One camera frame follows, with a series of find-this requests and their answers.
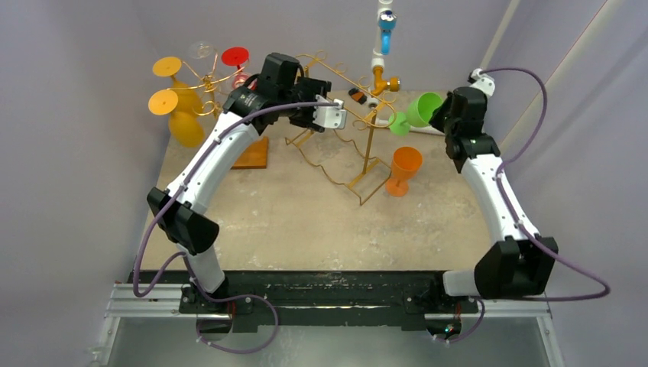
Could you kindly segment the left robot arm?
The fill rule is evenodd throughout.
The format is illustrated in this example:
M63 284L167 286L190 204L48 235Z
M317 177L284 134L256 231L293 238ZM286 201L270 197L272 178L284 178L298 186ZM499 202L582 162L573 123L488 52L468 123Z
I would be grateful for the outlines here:
M330 89L329 81L306 76L297 58L273 52L259 73L227 95L214 129L189 164L166 189L154 187L147 195L154 218L134 264L136 296L153 289L140 289L139 272L148 239L159 227L178 249L172 257L184 260L191 282L200 289L199 304L210 313L225 308L227 280L214 249L219 225L205 216L211 199L239 157L279 118L315 132L341 128L346 111L342 101L326 98Z

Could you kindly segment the gold swirl wine glass rack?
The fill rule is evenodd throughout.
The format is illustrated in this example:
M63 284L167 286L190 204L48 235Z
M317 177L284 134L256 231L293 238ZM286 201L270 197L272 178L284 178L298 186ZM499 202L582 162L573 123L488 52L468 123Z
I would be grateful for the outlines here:
M217 119L223 112L224 98L233 90L231 81L236 69L224 65L221 61L223 52L217 52L218 60L204 60L207 63L208 68L203 72L197 71L189 62L181 59L183 65L180 71L176 74L176 78L179 81L187 83L189 86L196 89L196 92L202 101L203 112L197 115L198 122L205 116ZM244 71L247 73L248 71L246 69L249 63L250 54L249 61L244 68ZM255 87L255 81L251 79L251 74L246 82L250 83L250 87Z

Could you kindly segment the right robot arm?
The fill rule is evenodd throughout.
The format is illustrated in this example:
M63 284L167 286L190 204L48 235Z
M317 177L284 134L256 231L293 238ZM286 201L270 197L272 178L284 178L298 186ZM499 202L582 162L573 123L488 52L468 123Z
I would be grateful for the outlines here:
M440 311L459 297L517 299L544 292L558 245L526 217L502 168L495 140L482 131L488 97L463 86L448 93L430 125L445 135L445 149L478 200L491 247L469 271L446 271L431 287L429 301Z

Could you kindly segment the green plastic cup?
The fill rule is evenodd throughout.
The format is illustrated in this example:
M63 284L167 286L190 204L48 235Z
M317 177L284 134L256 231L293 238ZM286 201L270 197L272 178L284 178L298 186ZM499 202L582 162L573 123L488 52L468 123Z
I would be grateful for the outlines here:
M405 112L397 112L388 122L389 130L399 136L410 132L443 135L429 124L433 113L442 105L444 99L437 93L426 92L414 99Z

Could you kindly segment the yellow goblet front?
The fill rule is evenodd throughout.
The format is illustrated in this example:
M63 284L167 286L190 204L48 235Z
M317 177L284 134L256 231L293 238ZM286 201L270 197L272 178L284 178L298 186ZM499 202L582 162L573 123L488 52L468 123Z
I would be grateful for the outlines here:
M168 116L168 129L180 145L195 148L203 142L205 133L193 111L190 97L162 89L149 98L147 106L154 115Z

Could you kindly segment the red plastic goblet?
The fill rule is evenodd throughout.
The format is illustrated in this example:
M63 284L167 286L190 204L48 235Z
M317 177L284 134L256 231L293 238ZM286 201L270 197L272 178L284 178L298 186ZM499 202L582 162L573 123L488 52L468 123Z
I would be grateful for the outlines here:
M250 77L250 74L244 71L247 62L249 61L249 51L247 48L230 47L222 53L221 61L224 65L236 69L231 81L233 89L242 86Z

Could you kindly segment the clear wine glass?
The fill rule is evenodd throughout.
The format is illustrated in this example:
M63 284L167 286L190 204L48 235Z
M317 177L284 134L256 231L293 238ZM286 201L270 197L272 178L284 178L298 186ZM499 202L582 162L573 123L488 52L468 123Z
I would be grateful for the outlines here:
M196 41L189 45L187 54L194 60L218 60L215 46L208 41Z

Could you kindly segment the yellow goblet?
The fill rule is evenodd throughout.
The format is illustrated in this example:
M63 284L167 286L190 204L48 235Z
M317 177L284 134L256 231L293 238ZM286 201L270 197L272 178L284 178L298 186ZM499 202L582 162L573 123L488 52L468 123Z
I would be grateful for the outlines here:
M176 78L183 61L178 57L163 57L152 67L155 76L170 77L172 86L162 89L150 98L149 110L155 115L166 115L171 112L185 112L198 115L203 112L203 104L196 89Z
M205 133L193 111L190 97L162 89L149 98L147 106L154 115L168 116L168 129L180 145L195 148L203 142Z

